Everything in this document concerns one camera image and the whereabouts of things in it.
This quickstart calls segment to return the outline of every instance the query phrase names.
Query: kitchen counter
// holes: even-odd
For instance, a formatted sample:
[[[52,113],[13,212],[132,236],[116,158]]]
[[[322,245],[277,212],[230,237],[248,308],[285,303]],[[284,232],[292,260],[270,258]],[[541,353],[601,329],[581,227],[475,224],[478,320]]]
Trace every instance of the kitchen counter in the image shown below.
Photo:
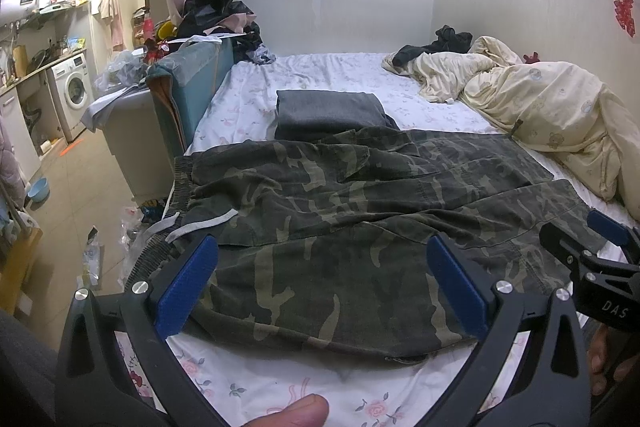
[[[56,60],[53,60],[53,61],[45,64],[44,66],[39,67],[37,70],[32,71],[31,73],[26,74],[25,76],[19,78],[13,84],[7,84],[6,86],[0,87],[0,96],[2,96],[4,93],[6,93],[7,91],[9,91],[11,89],[14,89],[14,87],[19,86],[25,80],[29,80],[32,76],[36,76],[37,74],[48,70],[50,67],[55,66],[56,64],[59,64],[60,62],[64,62],[68,58],[75,57],[76,55],[79,55],[84,51],[86,51],[86,48],[81,48],[81,49],[76,50],[74,52],[68,53],[68,54],[64,55],[63,57],[56,58]]]

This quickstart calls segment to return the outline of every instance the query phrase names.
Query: camouflage pants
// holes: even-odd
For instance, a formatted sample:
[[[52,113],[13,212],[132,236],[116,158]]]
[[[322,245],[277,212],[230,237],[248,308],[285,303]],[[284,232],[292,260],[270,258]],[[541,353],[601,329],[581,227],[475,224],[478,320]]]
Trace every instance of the camouflage pants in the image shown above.
[[[592,251],[587,206],[503,135],[365,128],[316,144],[252,142],[176,160],[170,212],[211,229],[218,268],[191,316],[214,339],[387,358],[465,335],[426,265],[434,233],[519,291],[549,294],[568,271],[540,247],[547,221]],[[175,251],[153,238],[129,283]]]

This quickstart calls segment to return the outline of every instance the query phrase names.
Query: blue gripper pad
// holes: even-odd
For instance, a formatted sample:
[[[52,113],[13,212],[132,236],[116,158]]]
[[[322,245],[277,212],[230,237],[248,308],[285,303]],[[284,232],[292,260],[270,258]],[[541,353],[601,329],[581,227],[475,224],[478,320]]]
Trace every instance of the blue gripper pad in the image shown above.
[[[218,244],[206,235],[158,301],[155,327],[162,339],[182,330],[217,265]]]
[[[587,226],[617,247],[626,247],[629,242],[629,233],[625,225],[614,221],[599,210],[589,212],[587,215]]]
[[[490,329],[487,303],[437,235],[427,242],[427,263],[466,333],[482,341]]]

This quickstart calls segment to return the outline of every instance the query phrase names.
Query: bed sheet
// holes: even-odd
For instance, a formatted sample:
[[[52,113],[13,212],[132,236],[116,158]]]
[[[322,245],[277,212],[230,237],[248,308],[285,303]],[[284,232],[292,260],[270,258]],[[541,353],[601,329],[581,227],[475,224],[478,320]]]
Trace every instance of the bed sheet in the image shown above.
[[[267,66],[236,64],[197,127],[188,153],[245,139],[273,138],[277,89],[331,89],[372,92],[400,129],[500,132],[462,102],[427,102],[419,85],[380,67],[382,54],[326,54],[279,57]],[[542,154],[529,153],[556,178],[566,178],[589,205],[633,224],[617,203],[605,203],[574,176]],[[608,243],[599,253],[622,259]],[[118,337],[142,394],[152,395],[126,335]],[[506,392],[524,351],[527,333],[514,342],[484,408]],[[209,402],[232,426],[279,411],[311,393],[330,404],[331,427],[413,426],[436,402],[474,347],[466,343],[433,353],[415,365],[371,362],[310,349],[300,353],[222,346],[180,333],[167,340],[180,364]]]

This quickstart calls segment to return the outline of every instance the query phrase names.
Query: white cabinet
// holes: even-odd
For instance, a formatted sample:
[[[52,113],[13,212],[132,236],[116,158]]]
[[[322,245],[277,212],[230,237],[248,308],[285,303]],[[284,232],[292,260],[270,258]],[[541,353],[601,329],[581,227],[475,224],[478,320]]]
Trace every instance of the white cabinet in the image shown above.
[[[40,158],[31,142],[15,87],[0,96],[0,115],[2,115],[2,122],[11,145],[14,147],[15,158],[20,164],[20,169],[27,181],[31,180],[40,168]]]

